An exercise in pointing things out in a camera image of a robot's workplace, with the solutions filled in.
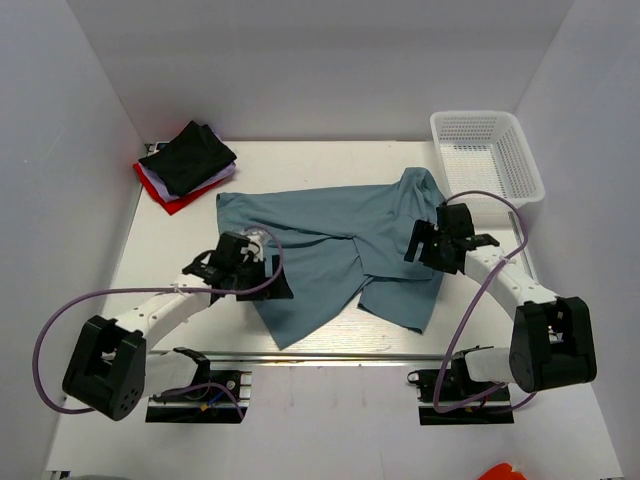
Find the teal blue t-shirt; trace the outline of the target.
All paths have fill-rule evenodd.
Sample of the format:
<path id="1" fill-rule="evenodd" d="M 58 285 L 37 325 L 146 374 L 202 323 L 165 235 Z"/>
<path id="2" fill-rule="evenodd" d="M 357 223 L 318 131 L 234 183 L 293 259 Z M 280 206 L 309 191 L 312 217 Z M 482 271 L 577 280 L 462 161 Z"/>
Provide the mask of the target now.
<path id="1" fill-rule="evenodd" d="M 217 224 L 222 231 L 260 224 L 279 240 L 270 249 L 284 254 L 293 296 L 255 308 L 284 349 L 338 316 L 353 297 L 360 309 L 423 332 L 443 275 L 404 256 L 415 222 L 435 221 L 443 201 L 427 169 L 407 168 L 387 185 L 221 193 Z"/>

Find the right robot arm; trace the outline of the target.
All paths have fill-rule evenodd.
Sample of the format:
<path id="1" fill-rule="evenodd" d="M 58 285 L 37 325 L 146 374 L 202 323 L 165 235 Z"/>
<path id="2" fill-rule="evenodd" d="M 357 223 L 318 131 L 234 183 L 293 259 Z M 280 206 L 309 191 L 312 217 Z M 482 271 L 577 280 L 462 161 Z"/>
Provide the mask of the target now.
<path id="1" fill-rule="evenodd" d="M 495 238 L 476 233 L 466 205 L 443 204 L 436 212 L 434 222 L 415 222 L 406 261 L 474 280 L 480 288 L 472 301 L 489 294 L 513 328 L 507 348 L 448 347 L 434 390 L 449 383 L 459 396 L 472 399 L 487 386 L 515 384 L 537 393 L 593 381 L 597 364 L 587 304 L 543 287 Z"/>

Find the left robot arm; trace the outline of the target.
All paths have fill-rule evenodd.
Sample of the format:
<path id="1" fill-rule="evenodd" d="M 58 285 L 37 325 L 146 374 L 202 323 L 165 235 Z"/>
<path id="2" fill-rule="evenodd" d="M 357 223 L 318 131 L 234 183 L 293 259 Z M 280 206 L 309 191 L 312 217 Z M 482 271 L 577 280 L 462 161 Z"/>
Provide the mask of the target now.
<path id="1" fill-rule="evenodd" d="M 224 232 L 213 250 L 198 254 L 168 287 L 112 318 L 87 320 L 62 381 L 65 394 L 119 421 L 146 397 L 205 396 L 210 362 L 193 349 L 154 347 L 178 326 L 227 296 L 239 301 L 289 300 L 280 241 L 266 228 Z"/>

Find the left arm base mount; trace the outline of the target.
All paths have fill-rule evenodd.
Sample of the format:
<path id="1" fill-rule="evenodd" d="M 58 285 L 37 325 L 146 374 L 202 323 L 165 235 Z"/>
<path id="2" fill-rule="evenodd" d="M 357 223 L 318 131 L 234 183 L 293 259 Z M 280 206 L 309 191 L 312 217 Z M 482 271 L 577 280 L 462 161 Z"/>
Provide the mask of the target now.
<path id="1" fill-rule="evenodd" d="M 152 397 L 145 422 L 149 424 L 239 425 L 246 415 L 251 395 L 250 370 L 212 368 L 195 384 L 199 390 L 177 396 Z"/>

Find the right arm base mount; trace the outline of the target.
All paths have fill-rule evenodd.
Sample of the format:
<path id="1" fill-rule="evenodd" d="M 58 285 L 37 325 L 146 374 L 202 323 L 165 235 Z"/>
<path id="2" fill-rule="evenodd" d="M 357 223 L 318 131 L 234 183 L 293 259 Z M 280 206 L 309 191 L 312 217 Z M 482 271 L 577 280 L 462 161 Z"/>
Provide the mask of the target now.
<path id="1" fill-rule="evenodd" d="M 514 423 L 511 407 L 511 396 L 507 387 L 484 394 L 474 402 L 460 409 L 447 413 L 438 413 L 434 408 L 438 369 L 414 370 L 407 374 L 407 382 L 414 386 L 418 393 L 418 416 L 421 426 L 474 426 L 474 425 L 507 425 Z M 454 380 L 450 370 L 446 371 L 439 396 L 439 405 L 448 407 L 454 403 L 478 395 L 492 386 L 488 383 L 471 383 L 462 387 Z"/>

